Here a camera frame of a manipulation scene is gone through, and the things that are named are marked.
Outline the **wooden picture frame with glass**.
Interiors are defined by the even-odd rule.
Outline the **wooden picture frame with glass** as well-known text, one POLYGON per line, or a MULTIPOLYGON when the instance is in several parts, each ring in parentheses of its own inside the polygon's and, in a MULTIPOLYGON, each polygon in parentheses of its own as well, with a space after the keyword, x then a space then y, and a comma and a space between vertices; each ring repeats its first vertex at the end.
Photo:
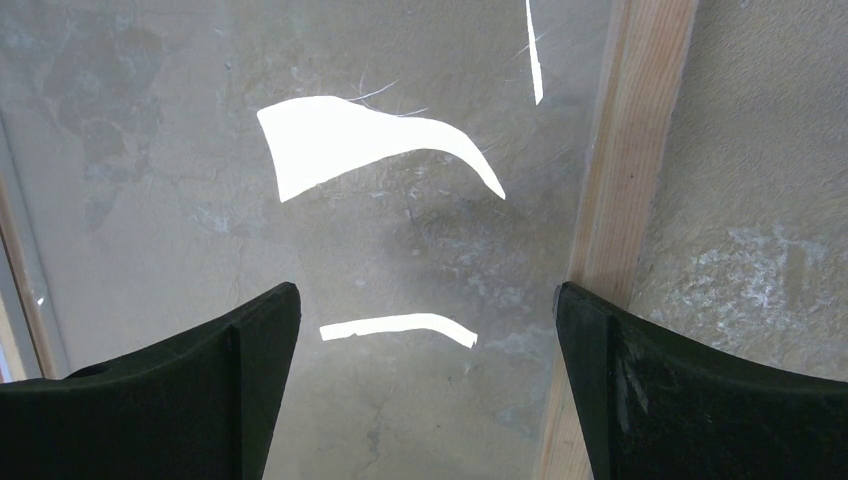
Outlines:
POLYGON ((630 47, 693 1, 5 1, 1 124, 49 373, 289 281, 270 479, 533 479, 551 307, 630 47), (467 135, 288 200, 258 114, 331 96, 467 135))

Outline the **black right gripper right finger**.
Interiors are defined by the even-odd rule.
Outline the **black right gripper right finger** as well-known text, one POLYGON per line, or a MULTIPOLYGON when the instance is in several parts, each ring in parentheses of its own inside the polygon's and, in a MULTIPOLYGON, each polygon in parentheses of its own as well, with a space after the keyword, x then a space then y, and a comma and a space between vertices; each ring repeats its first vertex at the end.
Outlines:
POLYGON ((555 319, 597 479, 843 479, 847 386, 748 361, 567 282, 555 319))

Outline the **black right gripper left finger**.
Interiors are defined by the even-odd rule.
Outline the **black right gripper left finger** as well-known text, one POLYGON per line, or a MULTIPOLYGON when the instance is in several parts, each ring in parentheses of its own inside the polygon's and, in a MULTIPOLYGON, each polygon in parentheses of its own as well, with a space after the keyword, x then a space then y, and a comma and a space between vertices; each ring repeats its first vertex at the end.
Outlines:
POLYGON ((5 479, 259 479, 301 323, 284 282, 61 380, 1 388, 5 479))

